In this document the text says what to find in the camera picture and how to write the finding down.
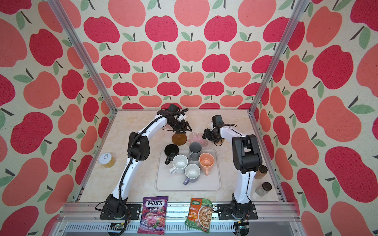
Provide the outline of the round brown wooden coaster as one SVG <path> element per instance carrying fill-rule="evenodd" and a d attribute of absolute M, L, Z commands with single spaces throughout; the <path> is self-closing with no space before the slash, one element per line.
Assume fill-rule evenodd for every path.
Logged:
<path fill-rule="evenodd" d="M 172 136 L 172 142 L 177 146 L 182 146 L 187 142 L 187 136 L 185 133 L 175 133 Z"/>

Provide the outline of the pink flower silicone coaster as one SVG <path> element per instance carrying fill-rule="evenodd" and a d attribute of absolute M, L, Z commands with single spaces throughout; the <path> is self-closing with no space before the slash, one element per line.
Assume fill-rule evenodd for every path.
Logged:
<path fill-rule="evenodd" d="M 202 147 L 208 146 L 209 142 L 206 139 L 203 139 L 203 133 L 191 132 L 189 138 L 187 139 L 187 145 L 192 143 L 200 143 Z"/>

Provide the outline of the orange pink mug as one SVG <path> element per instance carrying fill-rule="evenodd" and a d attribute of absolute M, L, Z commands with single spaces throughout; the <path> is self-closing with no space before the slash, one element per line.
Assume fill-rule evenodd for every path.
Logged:
<path fill-rule="evenodd" d="M 211 169 L 213 168 L 215 163 L 215 158 L 210 153 L 203 153 L 199 157 L 199 166 L 201 171 L 204 172 L 206 176 L 209 176 Z"/>

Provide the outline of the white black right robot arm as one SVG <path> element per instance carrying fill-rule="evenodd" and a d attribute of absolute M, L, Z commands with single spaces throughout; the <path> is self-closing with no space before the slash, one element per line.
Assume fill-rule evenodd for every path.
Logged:
<path fill-rule="evenodd" d="M 257 137 L 254 134 L 243 134 L 230 125 L 207 128 L 202 137 L 214 143 L 219 143 L 223 139 L 231 142 L 233 164 L 239 171 L 239 176 L 230 207 L 235 218 L 246 216 L 253 208 L 251 200 L 253 179 L 262 165 Z"/>

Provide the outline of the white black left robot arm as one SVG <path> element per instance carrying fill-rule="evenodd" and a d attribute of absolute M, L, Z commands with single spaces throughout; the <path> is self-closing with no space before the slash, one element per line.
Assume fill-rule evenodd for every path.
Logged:
<path fill-rule="evenodd" d="M 139 166 L 150 155 L 149 140 L 164 126 L 170 125 L 173 131 L 191 131 L 189 123 L 185 121 L 185 108 L 181 111 L 159 110 L 154 119 L 139 132 L 132 132 L 129 136 L 128 162 L 123 174 L 113 192 L 105 200 L 102 212 L 111 212 L 121 218 L 127 213 L 126 200 L 129 196 L 132 182 Z"/>

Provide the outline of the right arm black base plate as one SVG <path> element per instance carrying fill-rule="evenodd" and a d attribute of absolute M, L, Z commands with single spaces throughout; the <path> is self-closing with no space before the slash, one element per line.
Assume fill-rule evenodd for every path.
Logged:
<path fill-rule="evenodd" d="M 258 214 L 255 205 L 246 204 L 217 204 L 216 213 L 220 220 L 257 220 Z"/>

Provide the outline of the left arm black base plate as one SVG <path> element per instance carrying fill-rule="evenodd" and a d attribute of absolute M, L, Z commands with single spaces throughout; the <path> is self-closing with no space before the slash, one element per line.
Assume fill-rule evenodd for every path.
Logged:
<path fill-rule="evenodd" d="M 101 220 L 125 220 L 126 218 L 138 220 L 141 209 L 141 204 L 126 204 L 126 210 L 121 205 L 118 205 L 116 210 L 112 210 L 110 206 L 104 205 L 99 218 Z"/>

